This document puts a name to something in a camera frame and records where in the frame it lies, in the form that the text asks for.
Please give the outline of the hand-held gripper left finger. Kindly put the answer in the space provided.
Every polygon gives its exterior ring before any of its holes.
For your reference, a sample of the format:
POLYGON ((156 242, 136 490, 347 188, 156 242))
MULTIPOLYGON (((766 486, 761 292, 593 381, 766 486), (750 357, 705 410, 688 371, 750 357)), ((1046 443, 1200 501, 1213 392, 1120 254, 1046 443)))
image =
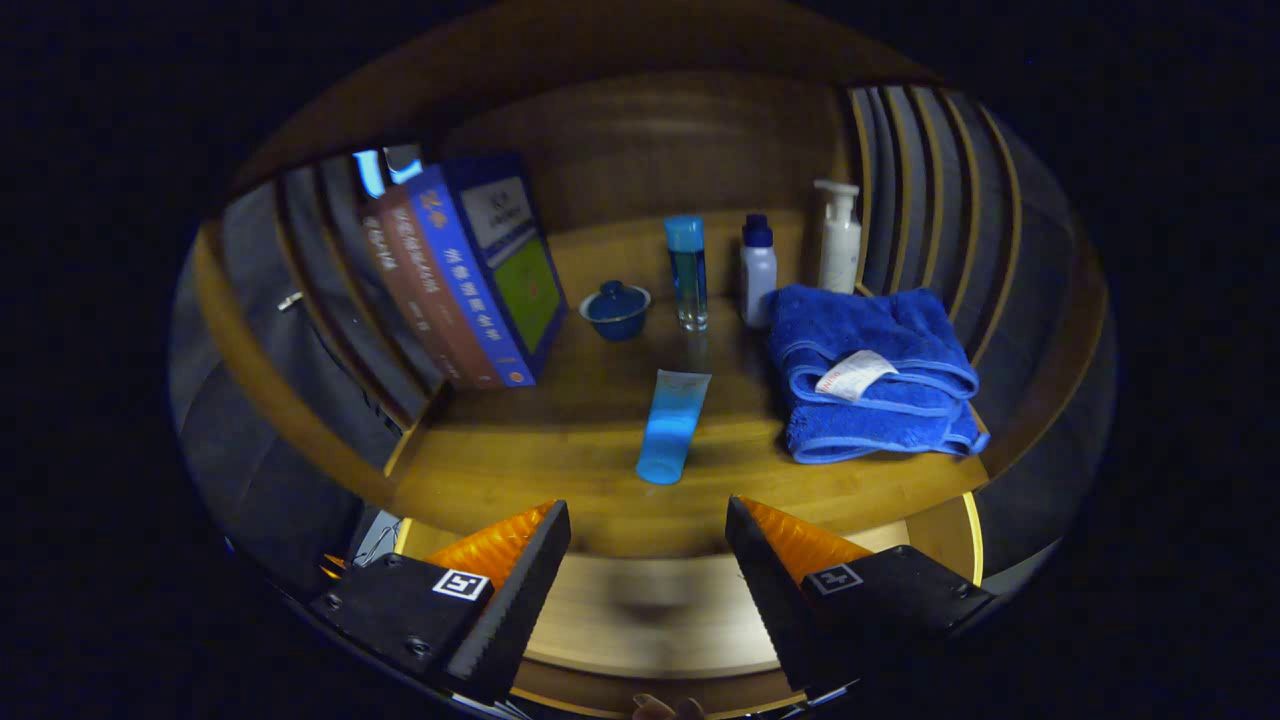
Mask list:
POLYGON ((515 684, 570 539, 568 506, 552 500, 425 559, 349 568, 310 618, 398 680, 490 705, 515 684))

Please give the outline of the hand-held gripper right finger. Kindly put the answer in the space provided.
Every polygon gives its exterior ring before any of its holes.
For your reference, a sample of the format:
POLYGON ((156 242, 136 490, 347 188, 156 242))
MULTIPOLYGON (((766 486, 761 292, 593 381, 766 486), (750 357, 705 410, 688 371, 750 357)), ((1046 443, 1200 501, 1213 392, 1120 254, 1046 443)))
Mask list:
POLYGON ((923 667, 997 600, 910 544, 870 551, 741 495, 724 538, 790 688, 810 700, 923 667))

